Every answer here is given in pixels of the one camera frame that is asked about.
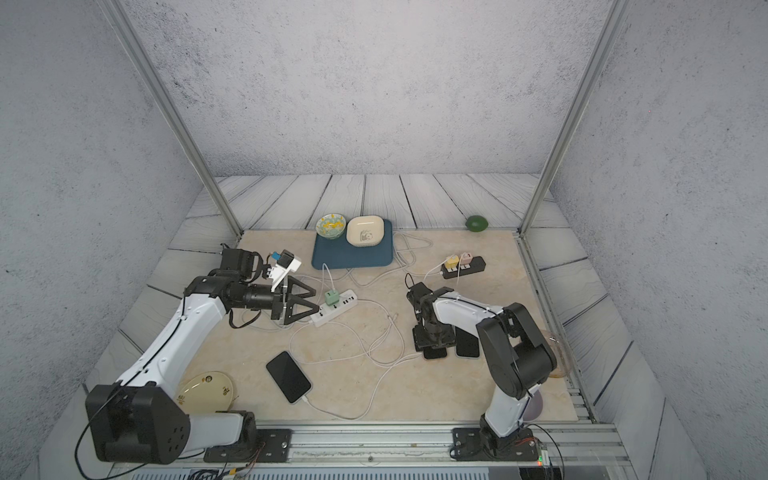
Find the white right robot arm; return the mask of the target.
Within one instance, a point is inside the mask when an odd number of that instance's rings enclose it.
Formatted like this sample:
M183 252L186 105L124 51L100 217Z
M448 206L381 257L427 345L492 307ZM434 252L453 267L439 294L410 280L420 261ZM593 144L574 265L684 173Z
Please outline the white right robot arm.
M480 429L498 447L523 429L523 414L533 394L558 367L558 360L528 309L520 303L490 306L469 300L450 287L424 283L408 288L416 325L415 350L426 359L443 358L464 334L484 355L495 390Z

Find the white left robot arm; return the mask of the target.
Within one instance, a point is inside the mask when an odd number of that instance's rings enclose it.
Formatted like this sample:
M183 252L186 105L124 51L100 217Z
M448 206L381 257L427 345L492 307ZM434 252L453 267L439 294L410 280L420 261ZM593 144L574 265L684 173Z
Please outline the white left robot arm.
M188 365L214 327L232 320L237 309L261 313L289 325L316 312L316 291L294 274L302 265L288 250L268 258L223 248L221 265L194 278L174 315L153 343L111 384L88 393L88 421L81 437L91 438L98 460L168 465L201 451L209 462L255 462L279 440L260 433L248 411L188 414L176 401Z

